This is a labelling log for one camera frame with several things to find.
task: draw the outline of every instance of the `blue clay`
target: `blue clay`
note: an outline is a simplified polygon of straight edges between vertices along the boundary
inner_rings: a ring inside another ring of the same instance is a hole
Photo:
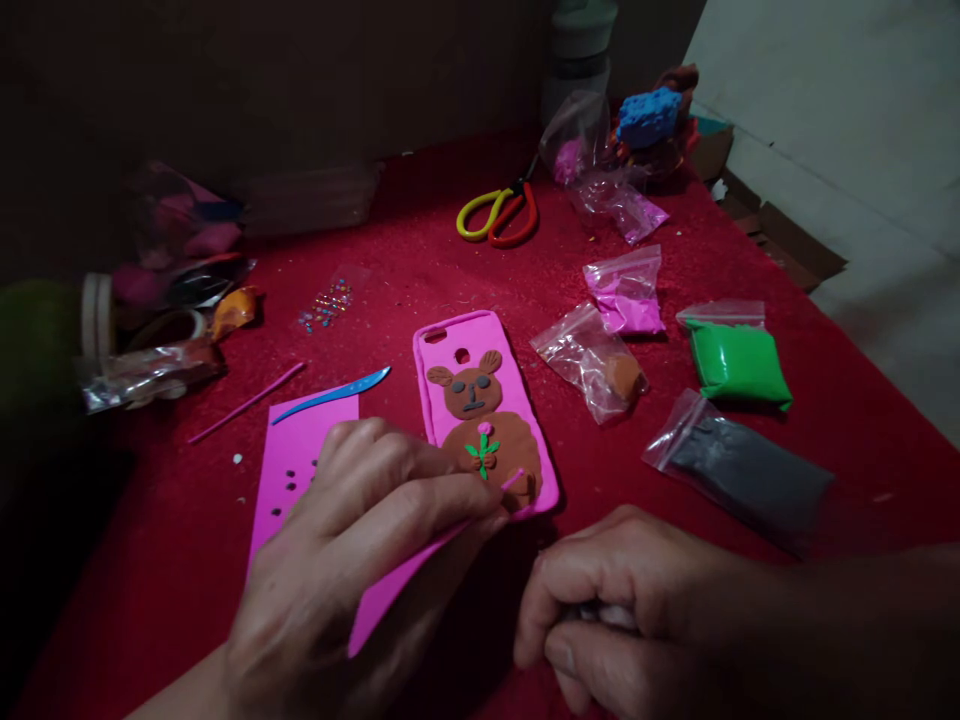
[[[620,106],[617,140],[640,150],[672,136],[682,99],[669,88],[628,97]]]

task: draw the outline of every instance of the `bear ear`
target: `bear ear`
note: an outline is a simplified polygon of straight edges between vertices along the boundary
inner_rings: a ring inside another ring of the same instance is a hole
[[[427,380],[437,385],[443,385],[446,387],[453,382],[453,373],[447,370],[445,367],[437,365],[437,367],[430,368],[427,370]]]
[[[480,370],[488,375],[493,375],[493,373],[500,369],[502,362],[503,356],[498,351],[487,350],[483,354],[483,357],[480,358]]]

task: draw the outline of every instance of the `table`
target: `table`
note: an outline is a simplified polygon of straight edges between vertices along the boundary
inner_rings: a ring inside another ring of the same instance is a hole
[[[517,602],[540,548],[620,504],[735,552],[788,561],[640,461],[674,400],[696,387],[688,343],[673,321],[694,303],[744,296],[767,303],[796,403],[785,417],[727,415],[836,473],[814,556],[960,538],[960,454],[689,174],[654,198],[672,215],[653,238],[662,245],[668,329],[665,338],[631,343],[650,393],[628,421],[599,429],[582,396],[529,340],[587,298],[581,266],[622,254],[626,244],[612,233],[589,242],[542,169],[533,179],[542,219],[531,242],[500,251],[468,244],[454,229],[460,207],[514,177],[535,142],[535,132],[518,131],[391,160],[365,226],[249,246],[259,259],[251,281],[266,293],[263,324],[223,343],[226,377],[124,416],[137,468],[14,717],[120,718],[222,642],[243,589],[268,405],[392,365],[390,377],[361,397],[361,415],[422,435],[413,333],[474,309],[496,311],[506,328],[564,497],[553,518],[509,527],[484,551],[398,715],[566,717],[548,668],[512,668]],[[344,317],[308,335],[297,316],[341,263],[368,268],[371,278]],[[187,445],[300,360],[307,370],[267,401]],[[236,453],[243,455],[237,465]]]

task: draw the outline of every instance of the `white bottle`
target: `white bottle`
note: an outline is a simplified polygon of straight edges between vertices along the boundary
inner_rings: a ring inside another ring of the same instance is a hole
[[[606,93],[607,48],[618,10],[613,0],[560,0],[551,19],[551,57],[540,100],[544,126],[574,90]]]

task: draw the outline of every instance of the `clay bear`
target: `clay bear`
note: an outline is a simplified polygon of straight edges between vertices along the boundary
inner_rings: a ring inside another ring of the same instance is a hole
[[[516,512],[540,493],[540,448],[523,418],[512,412],[495,412],[503,400],[495,376],[502,362],[500,353],[490,350],[480,359],[479,367],[454,375],[437,366],[427,372],[427,380],[444,388],[447,409],[463,420],[443,441],[443,449],[462,467],[480,472],[495,485],[503,485],[524,470],[523,477],[504,494],[504,507]]]

